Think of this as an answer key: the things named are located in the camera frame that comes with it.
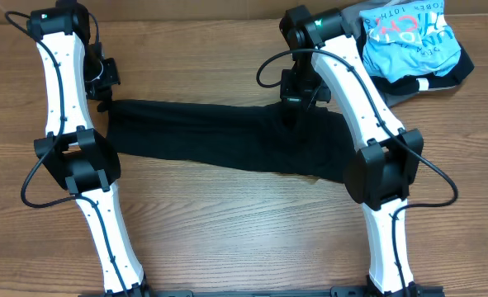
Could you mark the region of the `black t-shirt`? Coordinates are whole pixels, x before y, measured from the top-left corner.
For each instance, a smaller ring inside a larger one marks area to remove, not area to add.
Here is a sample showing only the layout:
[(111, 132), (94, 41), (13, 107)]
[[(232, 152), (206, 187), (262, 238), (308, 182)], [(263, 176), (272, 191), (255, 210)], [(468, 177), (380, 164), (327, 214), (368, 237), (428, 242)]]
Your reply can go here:
[(355, 155), (344, 117), (325, 107), (122, 100), (108, 117), (115, 150), (146, 158), (341, 182)]

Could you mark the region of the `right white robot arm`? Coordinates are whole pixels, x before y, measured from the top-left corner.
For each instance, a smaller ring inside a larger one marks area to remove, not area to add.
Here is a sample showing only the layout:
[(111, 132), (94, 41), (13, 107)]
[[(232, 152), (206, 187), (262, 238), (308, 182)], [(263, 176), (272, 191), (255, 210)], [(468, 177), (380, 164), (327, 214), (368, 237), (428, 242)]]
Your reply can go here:
[(294, 65), (282, 71), (280, 98), (308, 110), (335, 99), (355, 154), (343, 171), (349, 195), (362, 207), (370, 248), (364, 296), (421, 296), (409, 267), (405, 207), (423, 138), (392, 114), (363, 67), (356, 40), (338, 9), (311, 15), (286, 11), (279, 24)]

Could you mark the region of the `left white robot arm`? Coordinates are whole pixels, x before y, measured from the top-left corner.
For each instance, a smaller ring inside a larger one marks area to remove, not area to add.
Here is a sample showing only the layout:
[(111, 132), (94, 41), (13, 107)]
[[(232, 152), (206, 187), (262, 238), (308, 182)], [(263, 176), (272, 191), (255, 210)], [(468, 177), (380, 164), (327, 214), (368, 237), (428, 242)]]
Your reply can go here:
[(88, 101), (111, 102), (120, 83), (116, 62), (92, 35), (93, 15), (76, 1), (58, 1), (27, 17), (45, 71), (45, 137), (34, 142), (38, 164), (83, 212), (102, 265), (105, 296), (150, 296), (145, 272), (130, 244), (119, 203), (121, 165), (95, 129)]

